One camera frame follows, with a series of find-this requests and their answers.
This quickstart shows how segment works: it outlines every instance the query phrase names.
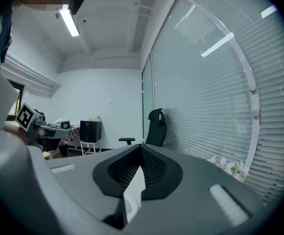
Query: white curved frame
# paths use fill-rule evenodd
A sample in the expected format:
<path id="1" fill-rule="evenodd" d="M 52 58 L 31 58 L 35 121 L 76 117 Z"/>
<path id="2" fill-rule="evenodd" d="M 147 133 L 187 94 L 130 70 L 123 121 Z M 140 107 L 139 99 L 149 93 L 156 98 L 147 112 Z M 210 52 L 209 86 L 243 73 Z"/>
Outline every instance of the white curved frame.
<path id="1" fill-rule="evenodd" d="M 152 69 L 153 110 L 155 110 L 155 81 L 154 81 L 152 50 L 151 50 L 151 53 L 150 53 L 150 58 L 151 58 L 151 69 Z"/>
<path id="2" fill-rule="evenodd" d="M 231 32 L 229 29 L 210 11 L 205 9 L 203 6 L 201 6 L 198 2 L 194 0 L 187 0 L 188 2 L 195 5 L 198 9 L 200 9 L 203 13 L 205 13 L 224 33 L 225 36 L 231 35 Z M 249 85 L 250 89 L 250 97 L 251 97 L 251 103 L 252 103 L 252 114 L 253 114 L 253 125 L 252 125 L 252 135 L 251 135 L 251 142 L 250 147 L 248 151 L 248 156 L 246 158 L 245 162 L 245 168 L 248 168 L 248 170 L 251 168 L 256 147 L 258 144 L 259 134 L 260 134 L 260 100 L 259 100 L 259 94 L 256 89 L 256 83 L 254 80 L 252 69 L 240 47 L 238 42 L 234 37 L 229 38 L 229 42 L 232 45 L 233 49 L 235 50 L 238 59 L 240 60 L 244 74 L 246 76 L 246 80 Z"/>

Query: window blind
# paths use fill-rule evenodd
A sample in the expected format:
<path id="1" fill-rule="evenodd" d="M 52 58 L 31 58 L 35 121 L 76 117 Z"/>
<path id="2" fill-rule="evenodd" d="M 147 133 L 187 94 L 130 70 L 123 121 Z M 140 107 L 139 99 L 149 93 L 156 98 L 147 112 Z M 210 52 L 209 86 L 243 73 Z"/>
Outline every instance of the window blind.
<path id="1" fill-rule="evenodd" d="M 253 71 L 260 136 L 245 183 L 270 202 L 284 193 L 284 21 L 270 0 L 195 1 L 234 33 Z"/>
<path id="2" fill-rule="evenodd" d="M 249 87 L 230 43 L 202 11 L 177 0 L 152 49 L 155 108 L 163 108 L 164 147 L 203 159 L 245 162 L 252 133 Z"/>

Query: person's hand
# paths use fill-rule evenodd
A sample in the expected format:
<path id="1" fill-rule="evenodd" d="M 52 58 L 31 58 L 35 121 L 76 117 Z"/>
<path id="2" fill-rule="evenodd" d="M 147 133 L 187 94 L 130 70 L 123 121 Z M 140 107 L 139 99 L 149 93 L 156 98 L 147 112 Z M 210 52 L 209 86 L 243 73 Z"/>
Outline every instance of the person's hand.
<path id="1" fill-rule="evenodd" d="M 34 135 L 35 140 L 39 137 L 39 128 L 38 127 L 33 128 L 33 135 Z"/>
<path id="2" fill-rule="evenodd" d="M 5 123 L 3 130 L 17 136 L 26 145 L 28 145 L 28 136 L 27 136 L 27 133 L 25 132 L 25 130 L 23 128 L 20 128 L 18 126 L 10 124 L 10 123 Z"/>

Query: white flower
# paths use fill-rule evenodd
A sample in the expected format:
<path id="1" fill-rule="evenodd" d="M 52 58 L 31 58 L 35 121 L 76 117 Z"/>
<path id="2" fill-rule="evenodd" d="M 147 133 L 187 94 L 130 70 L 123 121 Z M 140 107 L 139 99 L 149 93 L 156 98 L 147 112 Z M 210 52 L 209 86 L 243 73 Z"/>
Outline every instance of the white flower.
<path id="1" fill-rule="evenodd" d="M 216 155 L 213 156 L 211 159 L 207 159 L 208 162 L 211 162 L 212 164 L 216 164 Z"/>
<path id="2" fill-rule="evenodd" d="M 235 163 L 234 162 L 229 162 L 229 163 L 226 163 L 226 159 L 225 158 L 222 158 L 220 160 L 220 163 L 219 163 L 219 167 L 224 170 L 225 172 L 227 172 L 229 175 L 232 175 L 232 171 L 231 171 L 231 168 L 235 166 Z"/>
<path id="3" fill-rule="evenodd" d="M 240 164 L 238 164 L 236 162 L 236 165 L 237 165 L 237 168 L 238 168 L 238 172 L 243 174 L 243 175 L 247 175 L 247 176 L 250 176 L 250 174 L 248 173 L 249 169 L 248 167 L 243 167 L 243 162 L 242 160 L 240 160 Z"/>
<path id="4" fill-rule="evenodd" d="M 235 174 L 233 175 L 233 177 L 234 177 L 235 179 L 239 180 L 239 179 L 240 179 L 240 174 L 239 174 L 239 173 L 235 173 Z"/>

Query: clothing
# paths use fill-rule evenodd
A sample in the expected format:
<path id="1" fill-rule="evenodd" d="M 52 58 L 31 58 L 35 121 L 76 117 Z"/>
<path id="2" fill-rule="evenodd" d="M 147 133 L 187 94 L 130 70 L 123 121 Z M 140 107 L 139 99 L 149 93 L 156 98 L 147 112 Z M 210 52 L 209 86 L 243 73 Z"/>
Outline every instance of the clothing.
<path id="1" fill-rule="evenodd" d="M 0 65 L 5 61 L 8 47 L 12 42 L 11 16 L 12 4 L 9 4 L 0 15 Z"/>

